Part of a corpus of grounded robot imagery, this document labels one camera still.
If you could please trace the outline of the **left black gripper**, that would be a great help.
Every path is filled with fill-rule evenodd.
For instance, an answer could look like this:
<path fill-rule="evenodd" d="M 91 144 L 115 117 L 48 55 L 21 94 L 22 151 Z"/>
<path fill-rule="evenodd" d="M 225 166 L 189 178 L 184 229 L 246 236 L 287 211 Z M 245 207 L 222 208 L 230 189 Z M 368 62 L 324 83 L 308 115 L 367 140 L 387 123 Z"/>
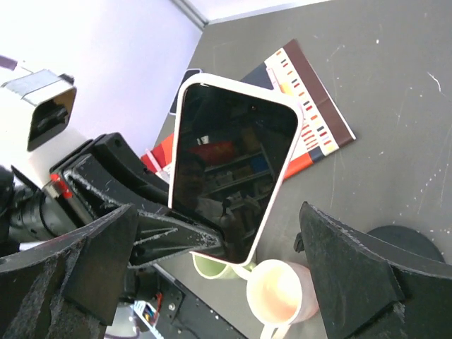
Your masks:
<path fill-rule="evenodd" d="M 168 184 L 148 169 L 120 133 L 82 143 L 49 173 L 63 189 L 58 203 L 76 226 L 124 204 L 136 208 L 131 267 L 146 267 L 189 251 L 223 248 L 218 229 L 167 207 Z"/>

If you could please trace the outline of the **pink case smartphone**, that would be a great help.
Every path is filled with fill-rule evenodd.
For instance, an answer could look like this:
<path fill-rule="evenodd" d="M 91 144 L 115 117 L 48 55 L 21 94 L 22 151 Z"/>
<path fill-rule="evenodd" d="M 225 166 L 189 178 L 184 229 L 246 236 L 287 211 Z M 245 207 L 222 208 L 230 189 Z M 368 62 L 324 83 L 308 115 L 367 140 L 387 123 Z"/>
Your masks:
<path fill-rule="evenodd" d="M 209 73 L 179 89 L 168 205 L 224 233 L 211 260 L 250 262 L 299 140 L 302 109 L 286 94 Z"/>

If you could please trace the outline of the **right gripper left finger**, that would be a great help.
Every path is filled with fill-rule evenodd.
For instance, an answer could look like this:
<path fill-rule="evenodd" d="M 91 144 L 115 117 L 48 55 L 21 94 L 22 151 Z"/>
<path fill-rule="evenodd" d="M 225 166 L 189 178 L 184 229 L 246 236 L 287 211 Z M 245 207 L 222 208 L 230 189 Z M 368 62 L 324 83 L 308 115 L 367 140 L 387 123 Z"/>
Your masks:
<path fill-rule="evenodd" d="M 103 338 L 138 226 L 132 205 L 1 258 L 2 338 Z"/>

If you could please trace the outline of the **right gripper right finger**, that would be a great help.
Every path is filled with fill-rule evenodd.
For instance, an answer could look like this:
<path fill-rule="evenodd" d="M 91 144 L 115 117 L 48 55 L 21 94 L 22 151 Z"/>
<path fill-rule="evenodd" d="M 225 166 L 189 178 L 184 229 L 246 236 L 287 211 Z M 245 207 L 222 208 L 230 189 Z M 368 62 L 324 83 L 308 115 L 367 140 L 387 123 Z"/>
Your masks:
<path fill-rule="evenodd" d="M 451 265 L 401 249 L 303 202 L 304 251 L 329 338 L 450 338 Z"/>

